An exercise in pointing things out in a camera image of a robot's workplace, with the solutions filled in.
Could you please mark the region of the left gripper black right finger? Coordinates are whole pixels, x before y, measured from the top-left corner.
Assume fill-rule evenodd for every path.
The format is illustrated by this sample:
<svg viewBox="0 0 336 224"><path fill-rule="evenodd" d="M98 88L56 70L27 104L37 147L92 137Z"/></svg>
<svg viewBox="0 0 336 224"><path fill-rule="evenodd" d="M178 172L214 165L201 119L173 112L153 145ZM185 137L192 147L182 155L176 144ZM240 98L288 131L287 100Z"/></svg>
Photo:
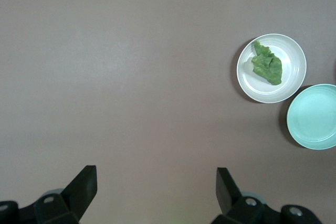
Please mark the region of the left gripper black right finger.
<svg viewBox="0 0 336 224"><path fill-rule="evenodd" d="M216 197L222 213L212 224L261 223L264 205L255 197L242 195L227 168L217 168Z"/></svg>

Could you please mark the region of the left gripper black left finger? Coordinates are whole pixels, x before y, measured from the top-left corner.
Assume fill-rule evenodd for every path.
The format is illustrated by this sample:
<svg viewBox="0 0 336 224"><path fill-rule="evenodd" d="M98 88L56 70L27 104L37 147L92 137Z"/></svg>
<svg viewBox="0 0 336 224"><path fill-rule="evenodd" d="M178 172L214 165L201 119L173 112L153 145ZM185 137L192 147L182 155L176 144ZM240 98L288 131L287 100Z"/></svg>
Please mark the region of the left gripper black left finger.
<svg viewBox="0 0 336 224"><path fill-rule="evenodd" d="M62 192L46 194L34 203L37 223L79 223L97 189L97 168L87 165Z"/></svg>

